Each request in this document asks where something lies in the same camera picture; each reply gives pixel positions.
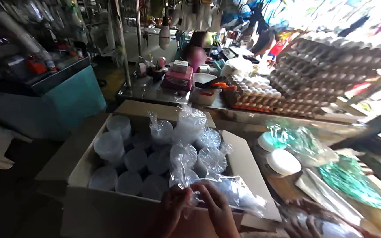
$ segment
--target person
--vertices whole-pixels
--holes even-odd
[[[199,181],[190,188],[181,189],[177,185],[172,187],[161,199],[161,215],[156,222],[146,231],[145,237],[168,238],[179,223],[183,209],[188,205],[193,191],[198,191],[208,208],[209,219],[219,238],[241,238],[233,219],[232,210],[227,198],[217,190],[209,181]],[[341,216],[332,213],[322,205],[303,199],[287,201],[287,206],[303,210],[307,214],[306,224],[303,225],[296,218],[283,217],[283,227],[290,238],[322,238],[320,231],[315,226],[315,218],[325,220],[340,219],[362,234],[363,238],[381,238],[381,235],[371,233],[364,228],[348,222]],[[250,237],[267,238],[265,232],[251,232]]]
[[[209,61],[207,53],[204,51],[204,46],[207,38],[206,31],[193,32],[190,42],[182,49],[180,57],[189,62],[189,65],[193,68],[193,72],[196,73],[199,66],[203,65],[206,61]]]

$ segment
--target hand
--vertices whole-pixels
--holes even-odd
[[[167,238],[179,223],[183,208],[189,203],[192,191],[177,185],[166,192],[161,199],[161,214],[155,224],[147,230],[145,237]]]
[[[232,210],[224,195],[209,181],[196,182],[190,186],[201,193],[202,200],[208,207],[208,214],[219,238],[240,238]]]

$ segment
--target cardboard box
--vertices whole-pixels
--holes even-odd
[[[178,108],[137,101],[125,101],[114,114],[128,116],[134,131],[148,131],[148,110],[157,113],[159,119],[176,122]],[[209,113],[206,115],[208,125],[215,128]],[[43,187],[46,184],[67,184],[65,196],[60,195],[64,203],[61,227],[64,237],[140,237],[158,214],[158,201],[87,188],[92,172],[102,164],[93,150],[93,143],[106,131],[106,120],[110,117],[101,114],[86,120],[36,176]],[[240,175],[253,193],[267,200],[266,218],[280,221],[246,141],[227,131],[222,135],[225,142],[231,143],[235,149],[228,157],[230,171]],[[234,218],[238,227],[242,223],[263,230],[271,229],[271,220],[247,214],[234,214]],[[216,237],[207,210],[196,208],[190,219],[181,219],[172,237]]]

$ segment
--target stainless steel table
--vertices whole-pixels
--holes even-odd
[[[123,85],[117,93],[117,103],[121,104],[124,100],[136,100],[169,106],[188,104],[190,92],[165,89],[161,87],[161,83],[162,81],[154,83],[150,76],[131,79],[130,88]]]

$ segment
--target plastic wrap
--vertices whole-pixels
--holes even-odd
[[[226,154],[233,152],[233,148],[228,143],[222,143],[220,149],[206,147],[199,151],[196,163],[196,172],[200,177],[208,174],[221,174],[227,167]]]
[[[171,170],[175,168],[193,169],[198,158],[198,153],[192,145],[175,144],[170,150]]]
[[[207,127],[207,116],[200,110],[183,105],[180,108],[173,141],[190,144],[196,141]]]
[[[196,140],[196,146],[199,149],[202,149],[204,147],[214,147],[218,148],[221,143],[221,136],[220,134],[212,128],[205,129]]]
[[[267,128],[273,138],[273,146],[285,144],[305,167],[318,167],[339,160],[339,156],[321,143],[305,127],[292,127],[286,123],[268,122]]]
[[[241,176],[230,177],[216,174],[209,178],[199,179],[201,180],[210,181],[226,196],[231,208],[243,210],[260,218],[264,217],[266,200],[258,195],[254,196]]]
[[[340,217],[320,205],[306,201],[279,207],[283,225],[291,237],[363,238],[363,235]]]
[[[339,162],[323,165],[318,171],[330,187],[359,202],[381,209],[381,197],[369,186],[370,181],[356,159],[340,155]]]
[[[173,135],[172,124],[166,120],[157,120],[157,115],[151,111],[148,111],[148,114],[151,120],[149,128],[151,129],[152,141],[157,144],[171,143]]]

